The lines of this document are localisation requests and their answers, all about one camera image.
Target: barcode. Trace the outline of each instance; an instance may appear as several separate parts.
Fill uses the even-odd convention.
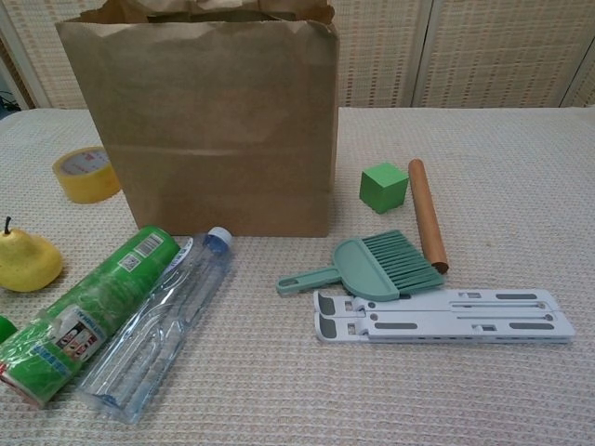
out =
[[[151,253],[159,247],[161,243],[164,242],[164,239],[159,237],[157,234],[151,234],[145,240],[143,240],[139,246],[134,248],[134,250],[139,253],[143,257],[148,257]]]
[[[126,271],[130,272],[138,265],[140,265],[140,259],[136,257],[134,254],[130,253],[127,254],[126,257],[124,257],[122,260],[120,260],[118,262],[118,265],[120,265]]]

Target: brown paper bag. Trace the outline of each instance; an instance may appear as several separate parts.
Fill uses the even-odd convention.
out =
[[[139,226],[327,235],[332,17],[326,0],[109,0],[56,25]]]

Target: beige tablecloth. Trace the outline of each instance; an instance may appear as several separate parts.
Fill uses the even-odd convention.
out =
[[[0,209],[66,258],[45,290],[0,291],[19,327],[136,232],[122,192],[78,205],[53,177],[59,156],[97,143],[86,111],[0,121]],[[4,444],[595,444],[595,109],[345,109],[337,156],[330,236],[236,239],[233,277],[137,426],[89,411],[73,393],[80,377],[41,411],[2,387]],[[328,345],[310,293],[276,294],[280,275],[327,264],[346,237],[400,229],[418,243],[409,192],[382,216],[358,199],[363,168],[414,157],[429,174],[447,286],[548,289],[576,328],[572,345]]]

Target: yellow pear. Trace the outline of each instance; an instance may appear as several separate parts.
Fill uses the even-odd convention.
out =
[[[56,247],[24,230],[9,230],[7,217],[0,233],[0,286],[12,291],[42,289],[62,271],[62,256]]]

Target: green can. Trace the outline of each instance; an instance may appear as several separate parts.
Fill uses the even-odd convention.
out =
[[[179,250],[146,227],[0,345],[0,379],[43,407],[149,295]]]

